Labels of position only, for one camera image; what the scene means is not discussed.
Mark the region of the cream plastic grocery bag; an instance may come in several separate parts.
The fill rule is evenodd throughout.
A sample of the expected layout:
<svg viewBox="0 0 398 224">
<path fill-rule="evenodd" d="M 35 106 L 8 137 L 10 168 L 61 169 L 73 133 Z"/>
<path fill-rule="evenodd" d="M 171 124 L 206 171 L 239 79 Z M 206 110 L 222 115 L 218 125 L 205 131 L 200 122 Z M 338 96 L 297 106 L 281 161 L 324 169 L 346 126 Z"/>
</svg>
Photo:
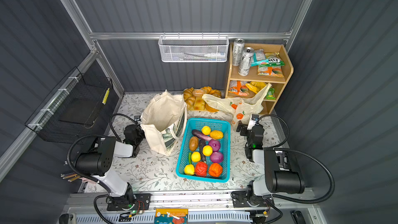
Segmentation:
<svg viewBox="0 0 398 224">
<path fill-rule="evenodd" d="M 263 110 L 262 102 L 266 97 L 271 84 L 268 83 L 252 98 L 231 97 L 221 99 L 210 94 L 204 94 L 202 99 L 212 108 L 233 115 L 231 126 L 236 129 L 239 121 L 248 124 L 252 114 L 259 114 Z"/>
</svg>

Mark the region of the beige canvas tote bag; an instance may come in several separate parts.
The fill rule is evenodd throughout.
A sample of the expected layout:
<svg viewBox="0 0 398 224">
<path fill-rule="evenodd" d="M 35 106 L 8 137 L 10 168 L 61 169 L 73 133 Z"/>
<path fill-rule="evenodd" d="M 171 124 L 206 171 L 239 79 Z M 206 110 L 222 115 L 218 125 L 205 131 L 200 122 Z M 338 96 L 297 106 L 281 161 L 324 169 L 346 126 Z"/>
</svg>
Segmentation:
<svg viewBox="0 0 398 224">
<path fill-rule="evenodd" d="M 182 94 L 157 94 L 141 115 L 141 128 L 152 151 L 170 156 L 187 125 L 187 105 Z"/>
</svg>

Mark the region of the teal plastic basket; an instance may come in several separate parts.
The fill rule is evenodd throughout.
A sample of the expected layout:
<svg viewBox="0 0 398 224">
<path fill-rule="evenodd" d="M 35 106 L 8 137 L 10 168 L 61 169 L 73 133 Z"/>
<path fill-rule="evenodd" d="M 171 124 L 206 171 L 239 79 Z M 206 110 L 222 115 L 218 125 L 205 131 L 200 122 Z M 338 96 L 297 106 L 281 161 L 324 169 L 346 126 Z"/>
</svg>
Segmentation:
<svg viewBox="0 0 398 224">
<path fill-rule="evenodd" d="M 228 122 L 190 118 L 184 132 L 176 173 L 210 183 L 230 178 L 231 126 Z"/>
</svg>

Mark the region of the silver can front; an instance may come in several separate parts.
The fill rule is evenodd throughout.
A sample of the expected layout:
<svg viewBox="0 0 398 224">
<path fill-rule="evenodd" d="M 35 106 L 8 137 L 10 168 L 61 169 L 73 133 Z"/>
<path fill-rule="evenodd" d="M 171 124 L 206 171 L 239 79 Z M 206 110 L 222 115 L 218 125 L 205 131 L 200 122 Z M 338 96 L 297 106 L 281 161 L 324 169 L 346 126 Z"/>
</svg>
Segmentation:
<svg viewBox="0 0 398 224">
<path fill-rule="evenodd" d="M 241 61 L 239 63 L 238 74 L 240 76 L 247 76 L 251 68 L 251 61 L 255 54 L 255 50 L 251 47 L 243 49 Z"/>
</svg>

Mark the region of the teal snack packet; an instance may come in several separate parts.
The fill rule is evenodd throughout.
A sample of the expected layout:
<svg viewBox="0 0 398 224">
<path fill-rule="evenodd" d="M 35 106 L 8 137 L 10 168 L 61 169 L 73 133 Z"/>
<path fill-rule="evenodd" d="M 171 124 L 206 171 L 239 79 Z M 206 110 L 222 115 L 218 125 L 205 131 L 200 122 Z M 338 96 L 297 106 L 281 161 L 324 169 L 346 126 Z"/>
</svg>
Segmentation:
<svg viewBox="0 0 398 224">
<path fill-rule="evenodd" d="M 254 56 L 252 57 L 251 67 L 266 63 L 268 63 L 268 59 L 265 56 L 264 50 L 263 49 L 255 50 Z"/>
</svg>

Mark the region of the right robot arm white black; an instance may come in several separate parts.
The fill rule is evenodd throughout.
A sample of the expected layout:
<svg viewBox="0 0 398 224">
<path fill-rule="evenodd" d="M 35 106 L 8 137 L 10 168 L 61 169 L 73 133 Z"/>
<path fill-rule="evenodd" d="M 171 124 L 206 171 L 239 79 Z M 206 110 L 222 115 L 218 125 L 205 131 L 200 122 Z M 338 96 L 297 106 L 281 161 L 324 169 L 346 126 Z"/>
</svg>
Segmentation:
<svg viewBox="0 0 398 224">
<path fill-rule="evenodd" d="M 287 123 L 277 115 L 251 115 L 249 122 L 239 121 L 237 132 L 246 138 L 246 158 L 264 166 L 264 178 L 252 180 L 245 190 L 231 192 L 233 205 L 236 208 L 271 206 L 274 198 L 299 204 L 317 204 L 332 197 L 335 192 L 335 179 L 330 170 L 317 158 L 310 154 L 291 148 L 284 148 L 289 135 L 289 127 L 285 127 L 285 137 L 277 145 L 264 147 L 264 127 L 260 123 L 264 118 L 277 119 L 285 126 Z M 329 179 L 329 189 L 316 199 L 296 199 L 291 195 L 302 194 L 305 191 L 305 181 L 299 166 L 297 156 L 302 155 L 317 163 Z"/>
</svg>

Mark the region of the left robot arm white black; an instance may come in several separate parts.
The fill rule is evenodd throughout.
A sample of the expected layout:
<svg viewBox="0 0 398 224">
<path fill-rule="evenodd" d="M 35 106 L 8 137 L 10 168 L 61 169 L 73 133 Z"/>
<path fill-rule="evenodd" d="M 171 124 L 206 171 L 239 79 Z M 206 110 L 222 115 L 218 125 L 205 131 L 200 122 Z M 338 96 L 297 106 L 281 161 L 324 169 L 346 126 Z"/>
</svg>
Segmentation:
<svg viewBox="0 0 398 224">
<path fill-rule="evenodd" d="M 124 140 L 117 135 L 112 121 L 116 116 L 124 117 L 131 122 L 124 129 Z M 140 144 L 145 138 L 140 126 L 140 118 L 131 118 L 124 114 L 113 114 L 109 119 L 109 126 L 114 136 L 90 134 L 74 141 L 67 152 L 66 163 L 80 177 L 91 180 L 103 187 L 109 204 L 118 208 L 123 205 L 132 208 L 138 202 L 131 185 L 112 169 L 114 157 L 136 158 L 140 151 Z"/>
</svg>

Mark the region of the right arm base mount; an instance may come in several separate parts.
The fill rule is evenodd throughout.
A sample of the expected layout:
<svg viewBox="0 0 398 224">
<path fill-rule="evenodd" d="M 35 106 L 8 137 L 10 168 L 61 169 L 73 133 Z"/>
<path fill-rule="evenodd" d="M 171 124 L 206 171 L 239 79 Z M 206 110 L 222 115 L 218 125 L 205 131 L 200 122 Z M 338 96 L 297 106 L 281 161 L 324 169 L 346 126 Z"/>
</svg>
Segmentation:
<svg viewBox="0 0 398 224">
<path fill-rule="evenodd" d="M 262 196 L 256 196 L 248 190 L 233 191 L 231 192 L 231 198 L 233 201 L 233 206 L 235 208 L 270 208 L 269 203 L 274 205 L 274 200 L 272 198 L 263 198 Z"/>
</svg>

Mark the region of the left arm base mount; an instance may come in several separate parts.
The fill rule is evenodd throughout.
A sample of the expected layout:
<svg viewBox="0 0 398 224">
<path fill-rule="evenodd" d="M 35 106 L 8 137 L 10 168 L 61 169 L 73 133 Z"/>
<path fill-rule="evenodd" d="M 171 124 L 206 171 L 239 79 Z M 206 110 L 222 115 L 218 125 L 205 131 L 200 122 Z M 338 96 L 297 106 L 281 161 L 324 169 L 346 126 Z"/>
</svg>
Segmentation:
<svg viewBox="0 0 398 224">
<path fill-rule="evenodd" d="M 132 200 L 127 197 L 107 197 L 107 211 L 146 211 L 149 209 L 151 194 L 135 194 Z"/>
</svg>

